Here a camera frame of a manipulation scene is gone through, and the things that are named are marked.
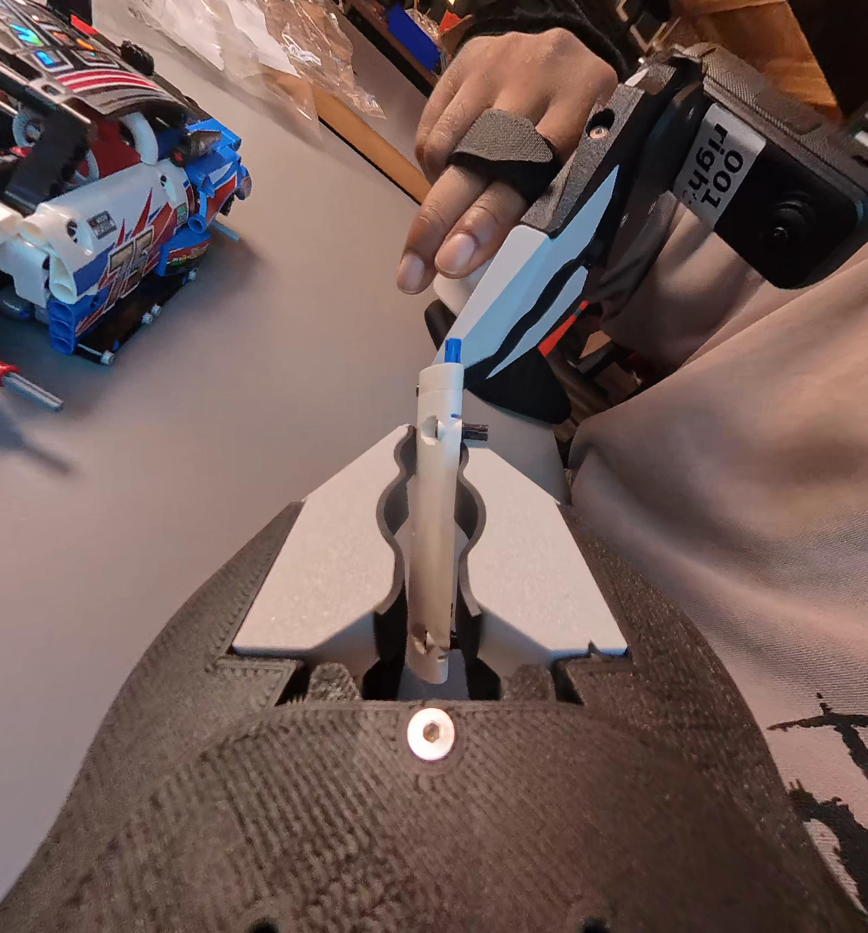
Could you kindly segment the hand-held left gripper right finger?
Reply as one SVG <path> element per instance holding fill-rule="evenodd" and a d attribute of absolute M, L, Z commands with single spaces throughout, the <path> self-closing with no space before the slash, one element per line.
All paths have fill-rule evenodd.
<path fill-rule="evenodd" d="M 455 631 L 468 665 L 500 677 L 628 649 L 560 502 L 484 446 L 461 467 Z"/>

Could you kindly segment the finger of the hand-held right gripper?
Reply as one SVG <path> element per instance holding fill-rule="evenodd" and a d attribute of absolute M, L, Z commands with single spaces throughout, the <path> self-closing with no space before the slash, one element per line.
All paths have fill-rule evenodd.
<path fill-rule="evenodd" d="M 457 312 L 457 319 L 447 337 L 460 340 L 466 349 L 467 318 L 489 306 L 513 281 L 528 283 L 536 275 L 546 281 L 565 263 L 575 259 L 587 246 L 610 203 L 618 169 L 614 168 L 591 198 L 576 211 L 566 227 L 556 236 L 525 225 L 515 227 L 495 256 L 474 274 L 460 280 L 438 277 L 437 296 Z"/>
<path fill-rule="evenodd" d="M 513 281 L 467 318 L 466 379 L 490 379 L 536 349 L 578 301 L 588 274 L 585 266 L 562 266 L 546 281 Z"/>

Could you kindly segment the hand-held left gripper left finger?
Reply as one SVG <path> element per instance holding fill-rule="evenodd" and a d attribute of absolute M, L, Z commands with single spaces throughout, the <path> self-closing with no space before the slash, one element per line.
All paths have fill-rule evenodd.
<path fill-rule="evenodd" d="M 403 588 L 394 532 L 407 515 L 398 452 L 410 440 L 397 426 L 305 497 L 233 637 L 236 655 L 334 662 L 353 678 L 381 659 L 374 624 Z"/>

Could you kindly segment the red and white lego panel assembly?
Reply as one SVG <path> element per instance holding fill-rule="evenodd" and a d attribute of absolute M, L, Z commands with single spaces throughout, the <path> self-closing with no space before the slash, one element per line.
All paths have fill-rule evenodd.
<path fill-rule="evenodd" d="M 455 504 L 463 441 L 488 439 L 488 426 L 463 423 L 461 340 L 445 340 L 442 356 L 420 373 L 418 383 L 406 649 L 410 670 L 435 685 L 446 683 L 449 676 L 457 566 Z"/>

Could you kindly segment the lego race car model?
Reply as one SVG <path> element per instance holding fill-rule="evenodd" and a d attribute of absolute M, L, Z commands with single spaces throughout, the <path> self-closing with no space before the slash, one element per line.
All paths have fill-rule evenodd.
<path fill-rule="evenodd" d="M 240 146 L 90 2 L 0 1 L 0 313 L 110 365 L 250 196 Z M 64 406 L 1 359 L 0 388 Z"/>

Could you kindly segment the person's right hand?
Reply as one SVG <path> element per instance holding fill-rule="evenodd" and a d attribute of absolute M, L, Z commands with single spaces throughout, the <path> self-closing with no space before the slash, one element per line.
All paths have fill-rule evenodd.
<path fill-rule="evenodd" d="M 399 290 L 419 294 L 436 274 L 460 279 L 474 273 L 528 209 L 510 186 L 447 165 L 483 112 L 526 119 L 566 160 L 594 105 L 616 84 L 614 69 L 565 29 L 467 42 L 434 88 L 416 133 L 415 157 L 431 187 L 408 230 L 396 273 Z"/>

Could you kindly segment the person's beige sweatshirt torso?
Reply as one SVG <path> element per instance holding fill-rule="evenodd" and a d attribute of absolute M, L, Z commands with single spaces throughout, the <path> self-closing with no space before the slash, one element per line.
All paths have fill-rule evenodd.
<path fill-rule="evenodd" d="M 868 931 L 868 243 L 772 286 L 683 207 L 602 330 L 663 378 L 584 422 L 572 501 L 609 545 L 684 753 L 809 896 Z"/>

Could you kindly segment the small blue parts bin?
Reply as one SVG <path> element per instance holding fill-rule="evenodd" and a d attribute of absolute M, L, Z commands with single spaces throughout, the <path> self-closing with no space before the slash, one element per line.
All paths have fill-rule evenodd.
<path fill-rule="evenodd" d="M 428 71 L 435 70 L 440 62 L 440 48 L 417 22 L 408 15 L 403 6 L 395 3 L 385 13 L 389 33 L 411 57 Z"/>

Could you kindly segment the crumpled clear plastic bags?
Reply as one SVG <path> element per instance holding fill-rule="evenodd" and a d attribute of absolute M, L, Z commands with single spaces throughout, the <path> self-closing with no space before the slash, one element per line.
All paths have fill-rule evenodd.
<path fill-rule="evenodd" d="M 274 97 L 316 121 L 315 93 L 362 118 L 385 120 L 375 97 L 357 82 L 354 47 L 335 2 L 130 1 L 128 12 L 230 82 Z"/>

